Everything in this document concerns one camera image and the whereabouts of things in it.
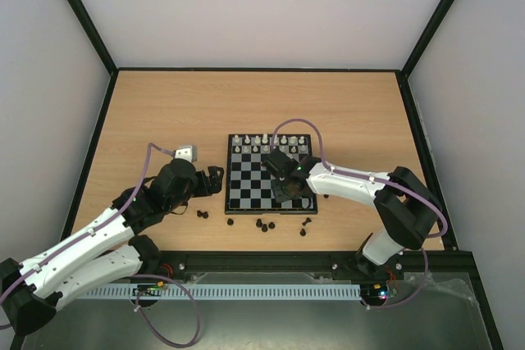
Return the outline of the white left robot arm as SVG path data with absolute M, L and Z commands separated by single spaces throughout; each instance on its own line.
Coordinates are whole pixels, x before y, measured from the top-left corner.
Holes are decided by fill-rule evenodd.
M 124 277 L 153 274 L 161 252 L 144 231 L 191 198 L 221 191 L 224 170 L 196 170 L 175 158 L 142 178 L 81 230 L 45 252 L 1 263 L 1 308 L 7 327 L 21 336 L 44 327 L 80 295 Z

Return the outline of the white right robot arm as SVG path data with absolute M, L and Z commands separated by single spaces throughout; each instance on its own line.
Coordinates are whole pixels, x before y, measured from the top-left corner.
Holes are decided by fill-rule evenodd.
M 369 278 L 378 276 L 399 252 L 418 250 L 442 213 L 434 195 L 402 166 L 390 173 L 351 170 L 320 157 L 296 161 L 276 148 L 262 160 L 262 167 L 273 178 L 278 202 L 327 195 L 375 209 L 383 229 L 368 235 L 349 263 L 351 270 Z

